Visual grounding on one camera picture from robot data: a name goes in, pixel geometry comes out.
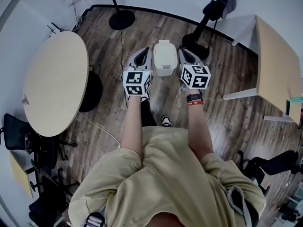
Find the baseboard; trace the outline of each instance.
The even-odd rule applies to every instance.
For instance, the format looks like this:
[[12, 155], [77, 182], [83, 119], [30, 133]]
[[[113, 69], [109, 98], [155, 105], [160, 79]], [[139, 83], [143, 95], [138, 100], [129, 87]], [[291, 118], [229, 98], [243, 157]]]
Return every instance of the baseboard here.
[[[89, 9], [86, 9], [84, 11], [84, 13], [82, 14], [82, 17], [84, 18], [88, 12], [90, 12], [90, 11], [93, 10], [93, 8], [114, 8], [114, 5], [113, 4], [94, 4]], [[119, 5], [119, 8], [121, 8], [121, 9], [139, 10], [139, 11], [144, 11], [144, 12], [150, 12], [150, 13], [160, 14], [160, 15], [172, 17], [172, 18], [175, 18], [175, 19], [179, 19], [181, 21], [184, 21], [184, 22], [196, 25], [196, 26], [199, 24], [199, 22], [193, 21], [193, 20], [191, 20], [189, 18], [182, 17], [182, 16], [175, 15], [175, 14], [171, 14], [171, 13], [167, 13], [167, 12], [163, 12], [163, 11], [159, 11], [159, 10], [147, 9], [147, 8], [142, 8], [142, 7], [127, 6], [127, 5]], [[205, 29], [207, 29], [210, 32], [213, 32], [214, 34], [216, 34], [216, 35], [218, 35], [218, 36], [220, 36], [220, 37], [222, 37], [222, 38], [224, 38], [224, 39], [226, 39], [228, 41], [233, 42], [233, 40], [234, 40], [233, 38], [231, 38], [231, 37], [223, 34], [222, 32], [220, 32], [218, 30], [213, 29], [213, 28], [211, 28], [209, 26], [206, 26]], [[253, 52], [250, 48], [247, 48], [243, 44], [238, 43], [237, 45], [239, 47], [241, 47], [242, 49], [246, 50], [247, 52], [249, 52], [249, 53], [251, 53], [253, 55], [258, 56], [255, 52]]]

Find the white container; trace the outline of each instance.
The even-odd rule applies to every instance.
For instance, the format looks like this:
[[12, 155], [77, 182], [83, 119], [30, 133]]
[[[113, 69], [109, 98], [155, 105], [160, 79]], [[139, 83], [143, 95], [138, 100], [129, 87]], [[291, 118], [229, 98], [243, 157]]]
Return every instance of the white container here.
[[153, 49], [153, 62], [159, 77], [169, 77], [178, 65], [176, 47], [169, 40], [159, 40]]

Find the red bracelet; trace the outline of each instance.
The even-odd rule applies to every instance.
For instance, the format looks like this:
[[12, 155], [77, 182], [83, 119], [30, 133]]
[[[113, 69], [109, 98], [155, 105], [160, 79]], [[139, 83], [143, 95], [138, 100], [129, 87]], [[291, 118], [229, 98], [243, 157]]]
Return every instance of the red bracelet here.
[[198, 105], [198, 104], [204, 104], [204, 101], [200, 100], [200, 101], [194, 101], [194, 102], [187, 103], [188, 106], [190, 106], [190, 105]]

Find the table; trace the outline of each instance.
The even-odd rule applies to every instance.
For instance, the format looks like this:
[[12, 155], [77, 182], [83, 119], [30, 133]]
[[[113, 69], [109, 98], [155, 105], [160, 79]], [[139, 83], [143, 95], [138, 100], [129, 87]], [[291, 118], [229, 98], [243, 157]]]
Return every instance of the table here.
[[25, 190], [25, 192], [29, 195], [29, 197], [33, 197], [33, 193], [30, 187], [30, 182], [28, 178], [28, 174], [34, 171], [34, 169], [29, 169], [29, 171], [24, 171], [17, 159], [14, 155], [9, 152], [10, 165], [13, 170], [13, 175], [16, 181], [21, 185], [21, 187]]
[[[255, 88], [226, 94], [224, 100], [261, 96], [263, 99], [286, 113], [286, 101], [301, 97], [301, 74], [299, 58], [289, 44], [263, 19], [255, 18], [258, 37], [258, 79]], [[252, 29], [249, 25], [244, 31]], [[301, 104], [290, 105], [289, 116], [270, 117], [265, 120], [300, 123]]]
[[40, 135], [62, 133], [75, 118], [89, 74], [88, 52], [75, 33], [48, 38], [32, 58], [24, 83], [27, 120]]

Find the black pole stand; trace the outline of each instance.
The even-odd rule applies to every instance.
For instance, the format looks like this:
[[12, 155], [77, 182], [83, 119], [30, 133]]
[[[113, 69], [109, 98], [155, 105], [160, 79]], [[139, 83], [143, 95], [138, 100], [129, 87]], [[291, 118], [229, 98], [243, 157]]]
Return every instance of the black pole stand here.
[[197, 55], [202, 60], [208, 57], [209, 48], [208, 47], [205, 48], [204, 46], [197, 44], [197, 41], [199, 40], [204, 28], [206, 27], [207, 22], [209, 21], [210, 16], [217, 5], [217, 2], [218, 0], [212, 0], [209, 3], [207, 8], [207, 13], [203, 17], [200, 24], [195, 29], [195, 31], [191, 34], [183, 36], [182, 38], [183, 46], [189, 51], [191, 51], [192, 53], [194, 53], [195, 55]]
[[115, 30], [128, 28], [136, 20], [134, 13], [129, 10], [120, 11], [116, 0], [113, 3], [117, 12], [109, 19], [109, 26]]

